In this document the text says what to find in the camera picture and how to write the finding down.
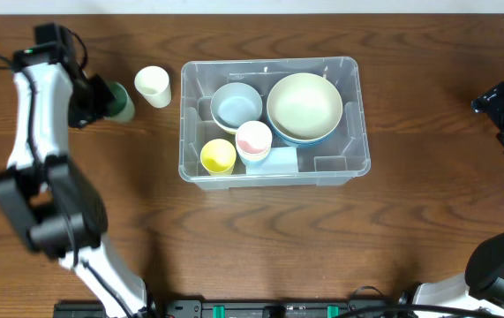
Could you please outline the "blue cup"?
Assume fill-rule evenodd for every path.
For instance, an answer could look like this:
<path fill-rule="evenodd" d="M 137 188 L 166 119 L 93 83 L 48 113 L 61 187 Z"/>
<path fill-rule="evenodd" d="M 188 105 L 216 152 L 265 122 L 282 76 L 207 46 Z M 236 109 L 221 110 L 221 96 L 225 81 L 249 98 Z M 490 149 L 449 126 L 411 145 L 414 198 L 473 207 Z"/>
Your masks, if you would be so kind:
<path fill-rule="evenodd" d="M 242 161 L 242 163 L 247 167 L 247 168 L 250 168 L 250 167 L 258 167 L 260 166 L 261 164 L 263 164 L 267 157 L 264 156 L 264 157 L 257 157 L 257 158 L 247 158 L 245 156 L 239 156 L 240 160 Z"/>

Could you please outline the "dark blue large bowl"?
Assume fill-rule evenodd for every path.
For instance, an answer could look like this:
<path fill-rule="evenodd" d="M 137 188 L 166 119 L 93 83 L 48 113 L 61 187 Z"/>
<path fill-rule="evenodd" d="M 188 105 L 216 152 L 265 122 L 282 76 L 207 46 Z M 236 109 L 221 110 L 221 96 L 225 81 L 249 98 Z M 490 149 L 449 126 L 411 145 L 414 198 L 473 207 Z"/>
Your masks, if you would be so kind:
<path fill-rule="evenodd" d="M 317 144 L 320 144 L 321 142 L 323 142 L 324 140 L 327 140 L 328 138 L 330 138 L 334 133 L 335 131 L 331 131 L 330 133 L 318 138 L 318 139 L 314 139 L 314 140 L 298 140 L 298 139 L 294 139 L 294 138 L 291 138 L 290 136 L 287 136 L 286 134 L 284 134 L 283 132 L 281 132 L 276 126 L 275 126 L 275 123 L 273 121 L 271 121 L 270 119 L 267 120 L 270 128 L 272 129 L 273 133 L 282 140 L 283 143 L 285 143 L 286 145 L 290 146 L 290 147 L 295 147 L 295 148 L 308 148 L 308 147 L 312 147 L 314 145 L 317 145 Z"/>

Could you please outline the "yellow small bowl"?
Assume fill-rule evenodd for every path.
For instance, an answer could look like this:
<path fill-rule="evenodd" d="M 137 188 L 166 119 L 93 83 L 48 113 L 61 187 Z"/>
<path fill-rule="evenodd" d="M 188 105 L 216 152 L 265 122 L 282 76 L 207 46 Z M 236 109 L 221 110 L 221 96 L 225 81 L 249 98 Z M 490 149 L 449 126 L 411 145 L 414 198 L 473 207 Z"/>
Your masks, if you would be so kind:
<path fill-rule="evenodd" d="M 237 133 L 237 128 L 234 128 L 234 127 L 228 127 L 228 126 L 225 126 L 225 125 L 220 125 L 218 124 L 218 126 L 223 129 L 223 131 L 225 131 L 226 133 L 229 133 L 229 134 L 232 134 L 232 135 L 235 135 Z"/>

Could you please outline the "green cup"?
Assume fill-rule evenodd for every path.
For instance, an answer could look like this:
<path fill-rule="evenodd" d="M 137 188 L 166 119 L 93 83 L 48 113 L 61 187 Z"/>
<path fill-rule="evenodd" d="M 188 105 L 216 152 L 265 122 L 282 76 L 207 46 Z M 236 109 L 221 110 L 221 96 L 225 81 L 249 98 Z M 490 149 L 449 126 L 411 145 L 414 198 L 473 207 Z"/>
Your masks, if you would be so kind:
<path fill-rule="evenodd" d="M 125 87 L 118 82 L 108 84 L 115 100 L 108 106 L 105 118 L 118 123 L 129 123 L 135 115 L 135 107 Z"/>

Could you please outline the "beige large bowl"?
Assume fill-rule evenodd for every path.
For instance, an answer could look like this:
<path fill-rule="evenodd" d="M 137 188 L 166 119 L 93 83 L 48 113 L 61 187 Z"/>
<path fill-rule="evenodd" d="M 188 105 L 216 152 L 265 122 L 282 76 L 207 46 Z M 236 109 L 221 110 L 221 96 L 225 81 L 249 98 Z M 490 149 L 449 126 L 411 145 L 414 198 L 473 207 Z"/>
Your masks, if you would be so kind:
<path fill-rule="evenodd" d="M 342 97 L 322 76 L 300 72 L 279 80 L 267 97 L 267 119 L 287 136 L 298 140 L 318 139 L 339 124 Z"/>

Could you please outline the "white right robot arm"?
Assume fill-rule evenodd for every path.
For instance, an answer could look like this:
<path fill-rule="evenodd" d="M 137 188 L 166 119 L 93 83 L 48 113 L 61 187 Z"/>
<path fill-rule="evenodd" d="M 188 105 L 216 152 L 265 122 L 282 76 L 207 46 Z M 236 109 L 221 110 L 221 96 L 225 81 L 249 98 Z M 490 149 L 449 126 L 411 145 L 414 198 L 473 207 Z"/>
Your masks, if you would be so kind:
<path fill-rule="evenodd" d="M 498 128 L 496 138 L 504 148 L 504 81 L 471 103 Z M 420 284 L 406 296 L 411 305 L 452 307 L 504 316 L 504 232 L 481 243 L 466 270 L 437 283 Z"/>

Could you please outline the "pink cup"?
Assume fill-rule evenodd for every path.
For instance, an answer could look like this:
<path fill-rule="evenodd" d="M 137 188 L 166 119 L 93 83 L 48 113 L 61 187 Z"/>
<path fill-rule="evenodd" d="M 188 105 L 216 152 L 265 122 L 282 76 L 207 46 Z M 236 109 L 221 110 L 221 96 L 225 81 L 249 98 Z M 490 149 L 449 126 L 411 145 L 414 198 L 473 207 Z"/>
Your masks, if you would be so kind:
<path fill-rule="evenodd" d="M 236 144 L 246 154 L 258 155 L 271 148 L 273 134 L 270 128 L 260 121 L 242 124 L 236 133 Z"/>

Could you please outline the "yellow cup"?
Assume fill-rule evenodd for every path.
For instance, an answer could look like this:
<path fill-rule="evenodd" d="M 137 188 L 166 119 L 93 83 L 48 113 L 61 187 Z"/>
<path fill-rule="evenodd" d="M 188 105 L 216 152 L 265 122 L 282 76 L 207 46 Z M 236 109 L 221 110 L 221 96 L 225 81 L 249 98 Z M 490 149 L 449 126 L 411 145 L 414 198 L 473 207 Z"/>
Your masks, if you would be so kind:
<path fill-rule="evenodd" d="M 263 151 L 258 154 L 251 154 L 251 153 L 245 152 L 241 148 L 237 148 L 237 153 L 238 153 L 240 159 L 245 163 L 247 163 L 247 162 L 258 163 L 258 162 L 265 161 L 267 159 L 267 157 L 270 153 L 270 150 L 267 149 L 266 151 Z"/>
<path fill-rule="evenodd" d="M 234 170 L 237 151 L 228 140 L 210 140 L 201 149 L 199 159 L 211 176 L 227 176 Z"/>

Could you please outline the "light blue small bowl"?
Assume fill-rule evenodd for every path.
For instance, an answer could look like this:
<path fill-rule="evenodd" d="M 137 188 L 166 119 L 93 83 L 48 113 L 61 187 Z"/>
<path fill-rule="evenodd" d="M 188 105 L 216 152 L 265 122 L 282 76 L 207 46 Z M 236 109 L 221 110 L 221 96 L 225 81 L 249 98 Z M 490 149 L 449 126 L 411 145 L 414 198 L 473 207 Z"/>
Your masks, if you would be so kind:
<path fill-rule="evenodd" d="M 211 100 L 211 115 L 220 125 L 238 128 L 259 120 L 263 111 L 260 93 L 252 86 L 233 82 L 220 87 Z"/>

